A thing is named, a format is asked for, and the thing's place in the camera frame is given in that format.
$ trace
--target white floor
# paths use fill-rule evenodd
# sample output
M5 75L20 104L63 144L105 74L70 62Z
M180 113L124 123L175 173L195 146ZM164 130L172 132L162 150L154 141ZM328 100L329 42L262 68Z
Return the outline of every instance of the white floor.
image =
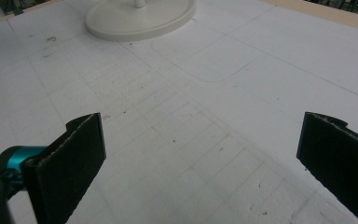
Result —
M96 2L0 22L0 153L102 113L108 158L68 223L358 223L296 159L305 111L358 132L358 29L198 0L184 27L114 43L84 29ZM26 192L9 204L35 223Z

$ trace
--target round base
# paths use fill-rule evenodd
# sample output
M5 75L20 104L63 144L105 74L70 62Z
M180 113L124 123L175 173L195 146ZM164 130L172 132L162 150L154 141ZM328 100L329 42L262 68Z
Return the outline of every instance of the round base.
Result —
M196 12L195 0L102 0L86 16L92 35L113 41L136 41L165 35L188 22Z

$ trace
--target teal handle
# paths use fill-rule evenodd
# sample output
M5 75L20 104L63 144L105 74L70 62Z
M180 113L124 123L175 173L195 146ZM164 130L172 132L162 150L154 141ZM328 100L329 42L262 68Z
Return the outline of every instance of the teal handle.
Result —
M11 155L7 162L7 168L15 169L21 174L20 163L39 154L45 150L45 148L46 147L20 147Z

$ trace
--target clamp jaw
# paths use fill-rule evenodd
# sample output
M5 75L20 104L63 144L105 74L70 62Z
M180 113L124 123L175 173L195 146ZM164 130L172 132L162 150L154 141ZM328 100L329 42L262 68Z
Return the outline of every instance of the clamp jaw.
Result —
M0 155L0 223L14 223L7 200L30 196L39 224L65 223L106 158L100 114L74 119L47 147L10 147Z

